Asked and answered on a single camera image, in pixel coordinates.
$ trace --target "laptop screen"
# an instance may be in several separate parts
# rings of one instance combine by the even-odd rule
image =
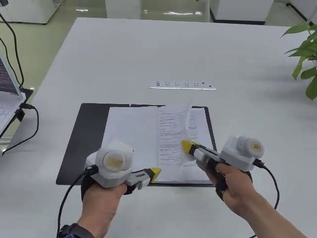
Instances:
[[[7,92],[7,93],[19,95],[1,57],[0,57],[0,92]]]

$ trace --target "smartwatch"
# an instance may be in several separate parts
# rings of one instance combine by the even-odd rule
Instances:
[[[81,227],[77,223],[74,223],[70,226],[63,226],[58,233],[58,238],[64,238],[67,235],[74,235],[76,238],[94,238],[94,236],[88,230]]]

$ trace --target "laptop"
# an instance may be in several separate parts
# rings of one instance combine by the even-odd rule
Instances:
[[[20,104],[25,101],[25,93],[20,91],[11,68],[0,56],[0,135],[15,117],[15,112],[20,108]]]

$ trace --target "laptop keyboard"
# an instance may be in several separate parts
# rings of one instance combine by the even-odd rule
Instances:
[[[7,115],[11,113],[13,109],[13,105],[6,105],[3,103],[0,103],[0,125],[4,121]]]

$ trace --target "paper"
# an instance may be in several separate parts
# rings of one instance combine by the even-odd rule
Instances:
[[[185,125],[190,108],[190,105],[180,105],[158,109],[158,166],[184,162],[181,142],[187,135]]]
[[[187,135],[191,141],[212,148],[205,109],[191,109]],[[182,148],[180,148],[180,150],[182,156],[188,156],[184,155],[185,153]],[[162,169],[158,177],[159,182],[210,183],[206,173],[197,166],[196,161],[187,161],[184,158],[179,158],[179,160],[182,161],[182,163],[173,164],[173,166],[159,163],[158,166]]]
[[[134,149],[132,169],[157,167],[157,107],[110,108],[103,144],[120,140]]]
[[[134,149],[132,169],[162,169],[158,182],[210,183],[195,161],[186,161],[181,141],[212,148],[204,109],[189,105],[110,108],[103,144],[118,139]]]

